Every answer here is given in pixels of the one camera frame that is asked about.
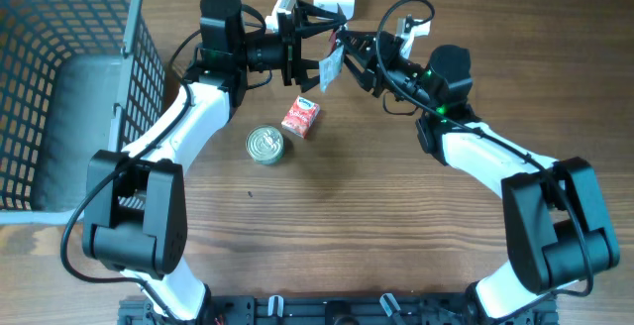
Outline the silver foil sachet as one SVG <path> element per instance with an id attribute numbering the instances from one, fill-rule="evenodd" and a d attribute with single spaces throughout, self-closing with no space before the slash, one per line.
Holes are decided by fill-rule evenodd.
<path id="1" fill-rule="evenodd" d="M 338 77 L 343 67 L 344 46 L 338 44 L 324 59 L 319 61 L 320 91 L 325 93 L 328 86 Z"/>

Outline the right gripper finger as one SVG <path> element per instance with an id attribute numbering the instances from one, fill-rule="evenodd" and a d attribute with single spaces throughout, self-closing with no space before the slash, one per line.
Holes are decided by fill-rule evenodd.
<path id="1" fill-rule="evenodd" d="M 336 37 L 342 43 L 347 53 L 362 53 L 366 50 L 366 32 L 342 30 L 337 33 Z"/>
<path id="2" fill-rule="evenodd" d="M 367 78 L 365 76 L 365 71 L 363 69 L 359 69 L 348 54 L 346 54 L 344 57 L 344 65 L 348 69 L 348 71 L 351 73 L 351 75 L 353 76 L 353 78 L 355 79 L 359 87 L 367 86 Z"/>

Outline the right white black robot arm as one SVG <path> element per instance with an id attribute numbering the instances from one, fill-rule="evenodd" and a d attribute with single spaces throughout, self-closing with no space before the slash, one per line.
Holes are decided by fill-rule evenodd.
<path id="1" fill-rule="evenodd" d="M 337 34 L 346 67 L 373 95 L 387 90 L 422 109 L 422 150 L 461 170 L 502 201 L 507 261 L 472 283 L 462 318 L 501 324 L 558 295 L 585 297 L 595 276 L 615 268 L 620 249 L 592 166 L 533 154 L 495 134 L 468 102 L 471 56 L 455 45 L 435 48 L 426 65 L 404 57 L 390 33 Z"/>

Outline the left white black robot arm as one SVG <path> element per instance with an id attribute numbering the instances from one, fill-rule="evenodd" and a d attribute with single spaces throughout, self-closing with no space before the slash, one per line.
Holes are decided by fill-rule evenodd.
<path id="1" fill-rule="evenodd" d="M 302 42 L 347 21 L 341 11 L 278 0 L 271 17 L 250 32 L 244 19 L 252 14 L 242 0 L 201 0 L 199 56 L 180 78 L 172 105 L 123 150 L 101 150 L 89 162 L 87 194 L 74 215 L 83 225 L 83 253 L 112 271 L 114 282 L 144 292 L 146 321 L 225 322 L 183 255 L 185 174 L 242 103 L 249 72 L 279 70 L 285 84 L 312 88 L 316 79 L 308 71 L 318 64 L 302 57 Z"/>

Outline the silver tin can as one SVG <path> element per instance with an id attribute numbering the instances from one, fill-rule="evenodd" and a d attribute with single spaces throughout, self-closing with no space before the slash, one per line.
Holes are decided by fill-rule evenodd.
<path id="1" fill-rule="evenodd" d="M 274 164 L 283 157 L 284 138 L 277 128 L 261 125 L 248 134 L 246 149 L 256 163 Z"/>

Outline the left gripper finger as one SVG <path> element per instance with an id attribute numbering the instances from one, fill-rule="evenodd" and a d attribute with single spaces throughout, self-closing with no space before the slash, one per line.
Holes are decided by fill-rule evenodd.
<path id="1" fill-rule="evenodd" d="M 309 70 L 319 71 L 319 61 L 311 59 L 303 59 L 299 65 L 299 85 L 302 92 L 308 92 L 320 82 L 320 75 L 316 74 L 312 77 L 308 75 Z"/>
<path id="2" fill-rule="evenodd" d="M 302 0 L 296 1 L 296 33 L 299 37 L 313 37 L 328 30 L 338 30 L 347 23 L 341 9 L 331 12 Z"/>

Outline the red juice carton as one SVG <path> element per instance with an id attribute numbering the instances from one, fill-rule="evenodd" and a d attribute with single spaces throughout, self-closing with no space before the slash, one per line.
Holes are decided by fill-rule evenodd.
<path id="1" fill-rule="evenodd" d="M 298 96 L 281 121 L 281 126 L 285 130 L 305 138 L 320 110 L 319 104 Z"/>

